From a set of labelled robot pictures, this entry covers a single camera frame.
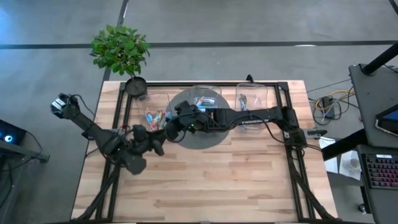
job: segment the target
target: butcher block tabletop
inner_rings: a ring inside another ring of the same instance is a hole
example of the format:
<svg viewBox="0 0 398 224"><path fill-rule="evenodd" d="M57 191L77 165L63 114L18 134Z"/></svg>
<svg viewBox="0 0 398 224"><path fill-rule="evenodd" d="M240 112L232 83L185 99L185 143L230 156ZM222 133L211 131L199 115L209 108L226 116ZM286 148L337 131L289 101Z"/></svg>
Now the butcher block tabletop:
<svg viewBox="0 0 398 224"><path fill-rule="evenodd" d="M300 127L314 128L304 81L284 82L289 84ZM103 84L95 122L104 129L112 128L119 86L120 82ZM150 86L148 94L168 93L171 100L186 89L189 87ZM234 109L236 87L221 89L222 97ZM119 124L122 124L126 98L123 98ZM270 87L267 107L276 105L275 90ZM137 102L133 100L128 123L132 126L139 124L139 120ZM269 126L276 138L283 139L276 125L270 123ZM316 140L308 142L318 145ZM90 141L87 152L96 148L95 142ZM144 154L147 167L141 174L132 175L121 169L114 222L297 221L285 147L272 139L267 129L250 133L234 129L208 149L187 149L168 141L163 148L162 157L154 151ZM326 210L337 217L321 152L306 148L304 161L311 191ZM105 159L98 151L85 159L72 218L81 215L100 190L104 164ZM304 217L308 217L301 190L300 199Z"/></svg>

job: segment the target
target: computer monitor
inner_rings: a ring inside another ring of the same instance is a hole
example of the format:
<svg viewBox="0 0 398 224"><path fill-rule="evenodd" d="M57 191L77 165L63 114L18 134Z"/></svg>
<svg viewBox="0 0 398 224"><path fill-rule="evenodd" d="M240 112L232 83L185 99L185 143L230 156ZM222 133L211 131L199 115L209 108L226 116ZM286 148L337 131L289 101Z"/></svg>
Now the computer monitor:
<svg viewBox="0 0 398 224"><path fill-rule="evenodd" d="M0 141L21 145L26 131L0 119Z"/></svg>
<svg viewBox="0 0 398 224"><path fill-rule="evenodd" d="M376 128L398 137L398 105L376 115Z"/></svg>

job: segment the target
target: transparent container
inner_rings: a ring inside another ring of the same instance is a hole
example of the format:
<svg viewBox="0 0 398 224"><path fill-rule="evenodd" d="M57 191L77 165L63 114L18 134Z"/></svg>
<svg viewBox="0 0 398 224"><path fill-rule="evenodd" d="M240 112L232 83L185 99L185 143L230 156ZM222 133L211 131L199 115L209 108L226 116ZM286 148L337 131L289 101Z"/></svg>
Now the transparent container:
<svg viewBox="0 0 398 224"><path fill-rule="evenodd" d="M264 85L252 83L240 83L236 86L235 110L259 110L267 108L268 89ZM240 125L240 130L260 130L266 127L265 124Z"/></svg>
<svg viewBox="0 0 398 224"><path fill-rule="evenodd" d="M195 85L190 89L190 104L197 105L199 110L205 111L206 108L219 108L221 98L221 88L218 86Z"/></svg>
<svg viewBox="0 0 398 224"><path fill-rule="evenodd" d="M170 98L167 93L140 96L136 101L139 122L147 131L158 131L166 126L166 118L172 117Z"/></svg>

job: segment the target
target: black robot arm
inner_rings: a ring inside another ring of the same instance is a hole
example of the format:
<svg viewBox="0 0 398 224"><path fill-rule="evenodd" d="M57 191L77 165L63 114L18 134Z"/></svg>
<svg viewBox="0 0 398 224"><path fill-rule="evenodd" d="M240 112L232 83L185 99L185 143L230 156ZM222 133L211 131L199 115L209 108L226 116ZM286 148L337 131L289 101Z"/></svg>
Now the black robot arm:
<svg viewBox="0 0 398 224"><path fill-rule="evenodd" d="M162 145L165 136L162 131L150 133L141 125L134 125L131 129L134 139L125 139L125 134L100 128L94 121L80 112L77 99L73 95L59 94L51 104L52 113L59 118L70 119L84 132L93 137L98 149L104 157L112 163L126 167L132 174L140 174L146 167L143 153L155 149L163 156Z"/></svg>
<svg viewBox="0 0 398 224"><path fill-rule="evenodd" d="M206 109L202 112L195 105L187 101L175 107L177 116L173 117L166 125L165 132L168 140L173 141L178 137L179 131L196 131L213 133L234 129L238 125L275 123L289 134L288 144L294 146L307 146L304 132L299 128L299 122L294 109L278 106L269 109L235 111L226 108Z"/></svg>

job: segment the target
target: snack package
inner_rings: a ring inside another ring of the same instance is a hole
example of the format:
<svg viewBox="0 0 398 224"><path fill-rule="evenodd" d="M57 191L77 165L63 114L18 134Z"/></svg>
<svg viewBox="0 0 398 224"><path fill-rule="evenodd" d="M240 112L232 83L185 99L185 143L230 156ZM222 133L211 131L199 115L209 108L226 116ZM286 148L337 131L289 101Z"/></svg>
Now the snack package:
<svg viewBox="0 0 398 224"><path fill-rule="evenodd" d="M206 108L218 108L217 99L215 97L196 97L195 104L201 111L206 111Z"/></svg>
<svg viewBox="0 0 398 224"><path fill-rule="evenodd" d="M150 124L150 128L153 131L156 131L159 129L159 122L158 121L152 121Z"/></svg>
<svg viewBox="0 0 398 224"><path fill-rule="evenodd" d="M172 119L172 114L170 112L166 112L166 114L164 115L163 119L160 121L159 124L159 129L164 129L164 127L166 127L166 119Z"/></svg>
<svg viewBox="0 0 398 224"><path fill-rule="evenodd" d="M149 124L153 121L152 114L150 112L145 114L145 118Z"/></svg>
<svg viewBox="0 0 398 224"><path fill-rule="evenodd" d="M244 94L241 94L241 97L239 98L241 102L241 110L242 111L247 111L248 109L246 108L246 105L248 104L248 99Z"/></svg>
<svg viewBox="0 0 398 224"><path fill-rule="evenodd" d="M155 114L154 121L161 121L163 118L164 112L163 111L158 111Z"/></svg>

